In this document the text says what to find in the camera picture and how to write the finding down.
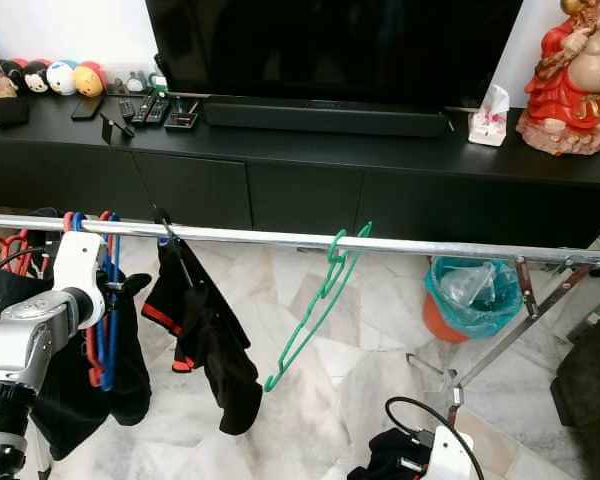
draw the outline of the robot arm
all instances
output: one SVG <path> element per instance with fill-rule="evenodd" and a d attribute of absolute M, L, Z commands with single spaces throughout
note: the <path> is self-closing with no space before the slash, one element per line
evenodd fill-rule
<path fill-rule="evenodd" d="M 0 315 L 0 479 L 24 465 L 28 414 L 51 357 L 78 329 L 104 314 L 96 270 L 104 253 L 99 235 L 68 232 L 54 264 L 53 290 Z"/>

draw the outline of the metal clothes rack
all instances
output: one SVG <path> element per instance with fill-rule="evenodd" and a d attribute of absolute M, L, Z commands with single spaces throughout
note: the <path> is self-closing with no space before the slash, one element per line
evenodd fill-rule
<path fill-rule="evenodd" d="M 61 232 L 63 231 L 63 221 L 59 218 L 0 215 L 0 227 Z M 82 222 L 82 228 L 86 232 L 98 234 L 142 237 L 167 236 L 163 225 L 150 223 L 85 220 Z M 303 248 L 327 249 L 335 239 L 334 236 L 329 235 L 225 230 L 179 225 L 172 225 L 171 230 L 174 234 L 186 240 Z M 463 403 L 463 388 L 573 287 L 586 278 L 591 270 L 600 268 L 600 251 L 590 250 L 424 242 L 372 237 L 342 237 L 338 240 L 337 245 L 341 249 L 353 251 L 499 259 L 515 263 L 526 308 L 521 309 L 518 315 L 497 335 L 481 341 L 482 348 L 476 351 L 475 344 L 472 342 L 463 344 L 460 346 L 453 364 L 445 371 L 433 367 L 413 354 L 407 354 L 407 360 L 411 364 L 441 380 L 442 385 L 445 387 L 443 390 L 445 409 L 448 409 L 448 417 L 452 422 L 455 421 L 457 409 Z M 528 262 L 558 265 L 554 276 L 537 294 L 534 293 L 531 284 Z"/>

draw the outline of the tv screen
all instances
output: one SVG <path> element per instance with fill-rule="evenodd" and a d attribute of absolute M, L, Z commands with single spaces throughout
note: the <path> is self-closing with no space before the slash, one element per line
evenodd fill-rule
<path fill-rule="evenodd" d="M 522 0 L 147 0 L 169 89 L 477 107 Z"/>

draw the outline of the blue plastic bag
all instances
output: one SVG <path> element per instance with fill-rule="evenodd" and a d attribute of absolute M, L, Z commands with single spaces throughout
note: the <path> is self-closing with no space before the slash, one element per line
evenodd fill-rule
<path fill-rule="evenodd" d="M 470 338 L 492 337 L 522 307 L 522 293 L 516 271 L 501 260 L 490 260 L 496 269 L 493 280 L 495 297 L 487 302 L 480 300 L 478 296 L 470 306 L 465 307 L 440 288 L 440 280 L 453 270 L 452 267 L 479 267 L 485 261 L 436 257 L 424 281 L 447 325 Z"/>

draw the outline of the red laughing buddha statue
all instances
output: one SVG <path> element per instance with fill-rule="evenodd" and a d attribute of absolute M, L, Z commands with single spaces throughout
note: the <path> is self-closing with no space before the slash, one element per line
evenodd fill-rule
<path fill-rule="evenodd" d="M 552 155 L 600 151 L 600 0 L 562 0 L 569 20 L 542 39 L 517 130 Z"/>

